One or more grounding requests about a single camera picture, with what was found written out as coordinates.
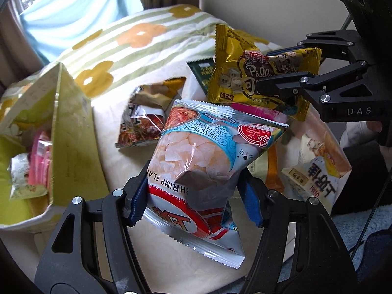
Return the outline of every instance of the blue curtain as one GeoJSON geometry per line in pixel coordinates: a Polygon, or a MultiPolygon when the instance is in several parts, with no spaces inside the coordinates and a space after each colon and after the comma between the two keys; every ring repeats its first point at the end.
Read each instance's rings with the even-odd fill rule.
{"type": "Polygon", "coordinates": [[[140,0],[39,0],[20,14],[45,64],[106,25],[142,11],[140,0]]]}

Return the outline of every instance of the blue gripper pad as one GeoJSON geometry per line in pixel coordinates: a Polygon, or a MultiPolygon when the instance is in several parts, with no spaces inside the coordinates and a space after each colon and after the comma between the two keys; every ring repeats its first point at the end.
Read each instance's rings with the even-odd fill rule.
{"type": "MultiPolygon", "coordinates": [[[[240,173],[240,177],[237,183],[237,189],[240,193],[242,202],[244,203],[246,212],[248,214],[249,219],[259,228],[263,225],[263,216],[261,215],[261,207],[260,200],[255,192],[255,188],[252,185],[252,181],[254,182],[253,176],[250,174],[249,170],[245,168],[240,173]]],[[[267,190],[264,186],[262,180],[257,180],[257,182],[261,182],[265,191],[267,190]]]]}
{"type": "Polygon", "coordinates": [[[141,185],[137,187],[137,191],[135,192],[132,198],[132,208],[131,213],[128,217],[131,226],[134,226],[136,222],[142,219],[144,210],[147,206],[147,193],[148,193],[148,182],[147,176],[143,179],[141,185]]]}

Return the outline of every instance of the pink package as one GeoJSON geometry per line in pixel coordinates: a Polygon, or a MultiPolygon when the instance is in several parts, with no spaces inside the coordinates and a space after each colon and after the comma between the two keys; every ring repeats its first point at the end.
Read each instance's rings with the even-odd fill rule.
{"type": "Polygon", "coordinates": [[[48,187],[48,172],[51,161],[52,142],[45,131],[37,132],[31,151],[29,184],[48,187]]]}
{"type": "Polygon", "coordinates": [[[230,106],[240,112],[251,114],[254,116],[262,117],[278,123],[287,123],[287,115],[273,109],[265,107],[256,107],[241,103],[231,103],[230,106]]]}

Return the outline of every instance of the cartoon mouse illustration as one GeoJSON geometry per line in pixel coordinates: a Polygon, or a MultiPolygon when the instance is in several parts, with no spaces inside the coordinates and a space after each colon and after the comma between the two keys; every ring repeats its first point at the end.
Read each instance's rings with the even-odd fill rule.
{"type": "Polygon", "coordinates": [[[230,173],[243,169],[244,165],[248,165],[255,160],[260,155],[261,151],[260,147],[251,144],[242,138],[240,134],[235,135],[233,140],[236,142],[236,160],[230,173]]]}

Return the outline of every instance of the orange flower pattern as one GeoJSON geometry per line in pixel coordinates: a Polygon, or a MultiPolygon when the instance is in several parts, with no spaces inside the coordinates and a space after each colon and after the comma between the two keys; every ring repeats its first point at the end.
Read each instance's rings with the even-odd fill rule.
{"type": "Polygon", "coordinates": [[[93,33],[90,36],[88,36],[87,38],[85,38],[83,41],[80,41],[79,43],[75,44],[72,47],[72,49],[77,50],[77,49],[81,48],[82,46],[89,43],[89,41],[92,41],[92,40],[96,39],[97,37],[99,37],[102,32],[103,32],[103,30],[96,31],[95,33],[93,33]]]}
{"type": "Polygon", "coordinates": [[[201,10],[190,4],[181,4],[170,8],[169,12],[173,14],[173,17],[176,19],[183,19],[185,17],[190,17],[195,13],[201,12],[201,10]]]}
{"type": "Polygon", "coordinates": [[[100,62],[93,69],[80,72],[75,82],[88,97],[97,97],[113,83],[113,75],[107,72],[113,64],[112,61],[100,62]]]}
{"type": "Polygon", "coordinates": [[[144,47],[152,42],[154,37],[166,32],[166,26],[151,23],[139,23],[124,32],[117,39],[118,45],[130,44],[133,48],[144,47]]]}
{"type": "Polygon", "coordinates": [[[12,98],[5,100],[1,103],[0,106],[0,121],[5,117],[7,112],[11,109],[11,107],[16,103],[17,98],[12,98]]]}

